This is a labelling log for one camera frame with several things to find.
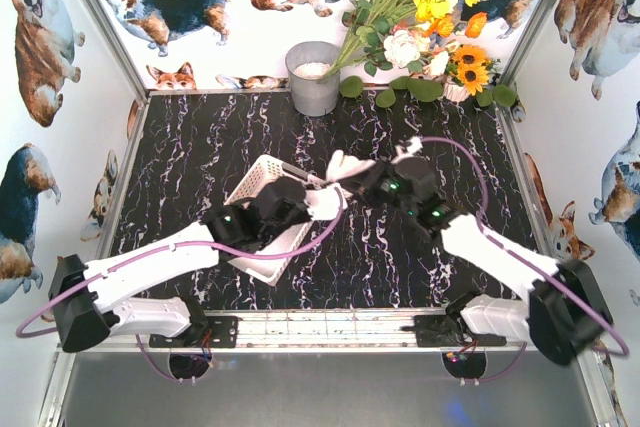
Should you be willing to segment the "white storage basket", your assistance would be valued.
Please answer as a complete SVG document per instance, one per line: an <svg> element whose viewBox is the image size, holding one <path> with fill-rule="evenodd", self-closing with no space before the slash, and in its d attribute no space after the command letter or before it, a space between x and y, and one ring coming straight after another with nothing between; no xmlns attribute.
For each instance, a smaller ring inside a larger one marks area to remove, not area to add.
<svg viewBox="0 0 640 427"><path fill-rule="evenodd" d="M233 247L257 257L222 253L220 259L269 286L276 285L290 260L264 257L301 246L312 225L305 195L318 187L319 180L311 174L267 154L258 157L226 201L240 209L254 234Z"/></svg>

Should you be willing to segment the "orange dotted white glove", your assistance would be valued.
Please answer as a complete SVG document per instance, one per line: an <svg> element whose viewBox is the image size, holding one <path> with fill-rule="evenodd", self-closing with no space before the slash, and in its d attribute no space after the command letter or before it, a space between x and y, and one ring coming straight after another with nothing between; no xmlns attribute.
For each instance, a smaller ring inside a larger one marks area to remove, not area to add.
<svg viewBox="0 0 640 427"><path fill-rule="evenodd" d="M375 164L375 160L358 159L347 155L343 150L336 150L327 165L324 186L336 183L346 190L356 190Z"/></svg>

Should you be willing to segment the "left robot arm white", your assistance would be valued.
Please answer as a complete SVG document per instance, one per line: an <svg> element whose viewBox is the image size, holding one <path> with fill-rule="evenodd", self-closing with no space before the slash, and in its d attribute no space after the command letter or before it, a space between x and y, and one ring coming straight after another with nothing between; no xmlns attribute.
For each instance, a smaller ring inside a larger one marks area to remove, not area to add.
<svg viewBox="0 0 640 427"><path fill-rule="evenodd" d="M267 252L287 230L316 220L335 226L346 208L337 184L308 190L290 177L265 185L253 197L220 207L207 220L126 254L83 263L59 259L49 290L61 347L78 353L111 336L162 335L192 344L202 338L206 317L194 301L141 299L139 293L188 272L237 258L287 260L310 245Z"/></svg>

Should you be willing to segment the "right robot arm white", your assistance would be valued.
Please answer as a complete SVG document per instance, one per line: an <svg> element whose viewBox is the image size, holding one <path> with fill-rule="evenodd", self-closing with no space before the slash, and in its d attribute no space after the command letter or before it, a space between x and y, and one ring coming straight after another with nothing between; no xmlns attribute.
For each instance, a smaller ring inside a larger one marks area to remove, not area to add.
<svg viewBox="0 0 640 427"><path fill-rule="evenodd" d="M551 362L566 366L612 325L588 265L560 262L497 234L440 196L428 162L345 159L333 172L341 187L370 206L405 214L443 250L508 287L515 299L471 293L459 298L457 317L468 333L532 343Z"/></svg>

